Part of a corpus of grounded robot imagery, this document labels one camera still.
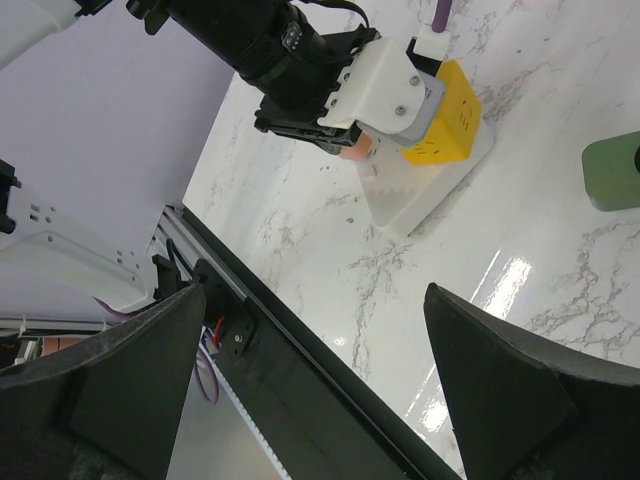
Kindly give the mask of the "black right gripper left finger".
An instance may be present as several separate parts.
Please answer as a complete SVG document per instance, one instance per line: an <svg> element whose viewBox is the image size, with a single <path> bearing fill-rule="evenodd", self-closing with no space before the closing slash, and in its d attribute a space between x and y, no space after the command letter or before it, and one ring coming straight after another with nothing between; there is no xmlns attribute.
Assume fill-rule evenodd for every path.
<svg viewBox="0 0 640 480"><path fill-rule="evenodd" d="M163 479L205 296L191 286L121 325L1 372L4 479Z"/></svg>

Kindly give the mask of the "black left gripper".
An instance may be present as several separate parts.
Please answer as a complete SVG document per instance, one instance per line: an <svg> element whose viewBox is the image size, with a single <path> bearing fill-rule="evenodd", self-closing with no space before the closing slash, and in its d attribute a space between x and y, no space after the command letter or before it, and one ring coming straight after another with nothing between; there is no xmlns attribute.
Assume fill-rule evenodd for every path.
<svg viewBox="0 0 640 480"><path fill-rule="evenodd" d="M307 107L282 109L264 96L255 111L254 127L261 133L306 142L330 155L338 155L343 147L357 143L363 133L357 125L346 129L321 126L317 123L319 113L325 113L325 110L313 112Z"/></svg>

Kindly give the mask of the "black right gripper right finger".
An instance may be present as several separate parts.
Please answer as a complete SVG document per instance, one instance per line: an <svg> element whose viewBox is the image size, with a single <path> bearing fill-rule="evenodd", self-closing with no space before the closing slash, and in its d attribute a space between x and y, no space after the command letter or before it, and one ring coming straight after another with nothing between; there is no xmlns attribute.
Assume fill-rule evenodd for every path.
<svg viewBox="0 0 640 480"><path fill-rule="evenodd" d="M424 316L467 478L638 478L638 368L548 340L435 283Z"/></svg>

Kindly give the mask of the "yellow plug adapter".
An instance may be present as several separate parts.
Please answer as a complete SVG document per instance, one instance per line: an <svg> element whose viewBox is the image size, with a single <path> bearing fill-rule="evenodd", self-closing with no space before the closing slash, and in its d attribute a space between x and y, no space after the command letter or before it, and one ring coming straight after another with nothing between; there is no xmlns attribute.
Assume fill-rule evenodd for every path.
<svg viewBox="0 0 640 480"><path fill-rule="evenodd" d="M424 138L402 151L414 166L468 160L479 129L482 107L460 64L456 60L445 61L436 78L445 86L438 111Z"/></svg>

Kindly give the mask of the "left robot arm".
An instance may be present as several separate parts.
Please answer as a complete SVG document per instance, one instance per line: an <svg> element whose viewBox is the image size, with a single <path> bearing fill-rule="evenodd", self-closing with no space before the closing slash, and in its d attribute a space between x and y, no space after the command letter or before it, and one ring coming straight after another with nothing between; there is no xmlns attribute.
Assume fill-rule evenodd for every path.
<svg viewBox="0 0 640 480"><path fill-rule="evenodd" d="M65 214L144 250L179 202L231 69L174 22L153 37L114 2L1 73L1 157Z"/></svg>

